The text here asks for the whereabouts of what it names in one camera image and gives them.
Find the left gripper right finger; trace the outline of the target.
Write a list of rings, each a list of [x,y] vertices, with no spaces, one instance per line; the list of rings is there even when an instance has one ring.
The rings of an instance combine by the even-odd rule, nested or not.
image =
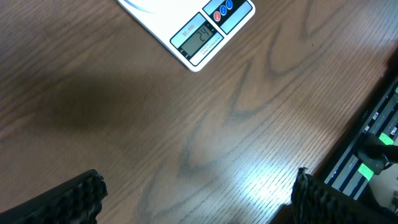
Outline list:
[[[305,167],[297,171],[290,200],[272,223],[397,223],[397,215],[381,206],[369,187],[354,200],[308,174]]]

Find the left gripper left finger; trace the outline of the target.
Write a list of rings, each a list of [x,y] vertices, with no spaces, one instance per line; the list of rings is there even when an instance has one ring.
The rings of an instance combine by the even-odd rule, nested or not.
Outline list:
[[[1,223],[95,224],[107,195],[103,176],[91,169],[2,212]]]

